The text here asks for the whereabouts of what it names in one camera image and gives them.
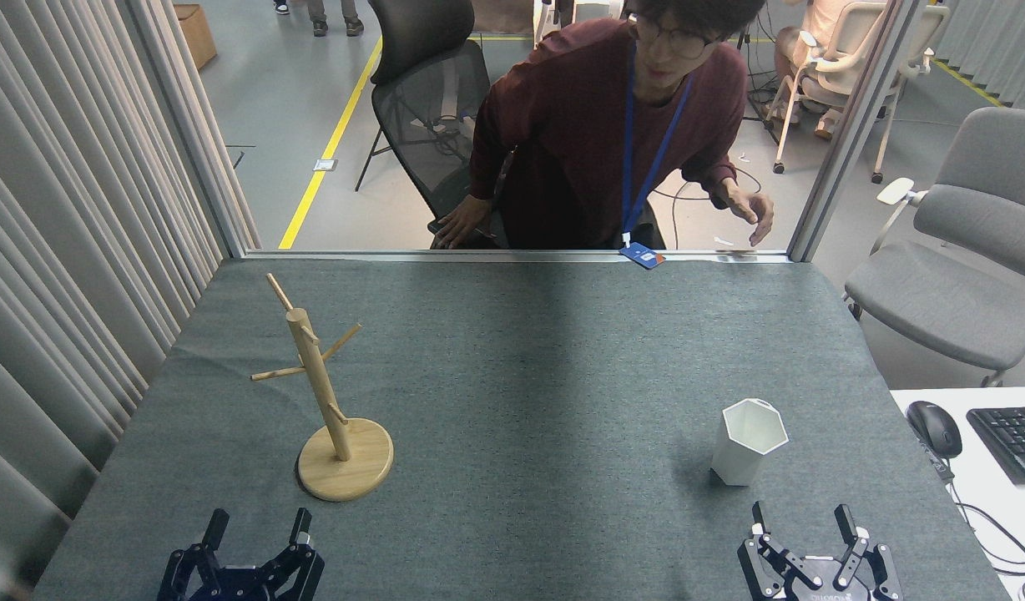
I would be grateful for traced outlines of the person's right hand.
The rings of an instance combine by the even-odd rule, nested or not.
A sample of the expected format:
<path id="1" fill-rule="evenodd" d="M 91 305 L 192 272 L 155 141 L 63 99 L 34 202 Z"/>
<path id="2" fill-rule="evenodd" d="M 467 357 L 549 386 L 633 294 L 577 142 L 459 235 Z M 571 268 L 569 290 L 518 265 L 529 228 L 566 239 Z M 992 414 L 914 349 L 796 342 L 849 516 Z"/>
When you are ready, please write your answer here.
<path id="1" fill-rule="evenodd" d="M 433 250 L 455 250 L 474 235 L 494 237 L 491 232 L 493 199 L 479 199 L 468 194 L 451 213 L 437 221 L 439 230 L 432 241 Z"/>

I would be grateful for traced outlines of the person's left hand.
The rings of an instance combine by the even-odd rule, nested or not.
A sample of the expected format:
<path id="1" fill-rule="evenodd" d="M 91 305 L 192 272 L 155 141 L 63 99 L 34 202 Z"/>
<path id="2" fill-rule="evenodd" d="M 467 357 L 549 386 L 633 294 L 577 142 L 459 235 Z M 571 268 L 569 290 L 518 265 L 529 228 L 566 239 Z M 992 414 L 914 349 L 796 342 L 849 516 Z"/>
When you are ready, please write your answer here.
<path id="1" fill-rule="evenodd" d="M 765 193 L 749 193 L 741 188 L 736 179 L 725 178 L 716 184 L 709 193 L 720 210 L 730 210 L 739 221 L 753 225 L 750 233 L 750 247 L 757 247 L 767 237 L 775 224 L 775 203 Z"/>

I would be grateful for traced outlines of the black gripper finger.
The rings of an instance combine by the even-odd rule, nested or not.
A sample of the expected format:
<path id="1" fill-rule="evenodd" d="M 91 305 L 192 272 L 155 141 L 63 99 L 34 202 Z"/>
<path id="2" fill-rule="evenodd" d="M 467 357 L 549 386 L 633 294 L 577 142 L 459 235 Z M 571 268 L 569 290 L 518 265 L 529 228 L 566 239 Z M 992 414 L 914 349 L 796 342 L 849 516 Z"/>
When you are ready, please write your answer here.
<path id="1" fill-rule="evenodd" d="M 313 600 L 325 560 L 311 545 L 311 513 L 296 510 L 287 547 L 262 564 L 264 600 Z"/>
<path id="2" fill-rule="evenodd" d="M 897 567 L 891 556 L 891 548 L 883 543 L 873 543 L 867 529 L 859 528 L 845 503 L 834 510 L 840 539 L 846 544 L 846 552 L 840 557 L 840 567 L 834 575 L 834 591 L 845 600 L 903 600 L 901 582 Z M 856 577 L 861 563 L 871 567 L 871 584 Z"/>
<path id="3" fill-rule="evenodd" d="M 158 600 L 224 600 L 225 585 L 215 552 L 219 550 L 230 515 L 216 508 L 199 543 L 169 556 L 158 590 Z M 197 573 L 202 579 L 199 589 L 187 598 L 189 580 Z"/>
<path id="4" fill-rule="evenodd" d="M 738 559 L 753 600 L 795 600 L 795 583 L 816 590 L 816 574 L 794 552 L 777 543 L 765 521 L 763 503 L 750 506 L 750 535 L 738 548 Z"/>

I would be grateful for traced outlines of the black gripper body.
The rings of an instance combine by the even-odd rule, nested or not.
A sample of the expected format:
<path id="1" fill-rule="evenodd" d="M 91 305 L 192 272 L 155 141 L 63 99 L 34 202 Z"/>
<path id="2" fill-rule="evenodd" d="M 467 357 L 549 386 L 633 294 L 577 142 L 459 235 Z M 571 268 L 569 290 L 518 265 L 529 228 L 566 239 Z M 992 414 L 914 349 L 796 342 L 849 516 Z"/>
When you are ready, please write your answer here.
<path id="1" fill-rule="evenodd" d="M 840 562 L 833 557 L 803 559 L 801 574 L 790 564 L 780 571 L 785 600 L 871 600 L 876 585 L 871 575 L 860 577 L 860 560 Z"/>
<path id="2" fill-rule="evenodd" d="M 222 568 L 200 575 L 202 583 L 188 600 L 271 600 L 260 568 Z"/>

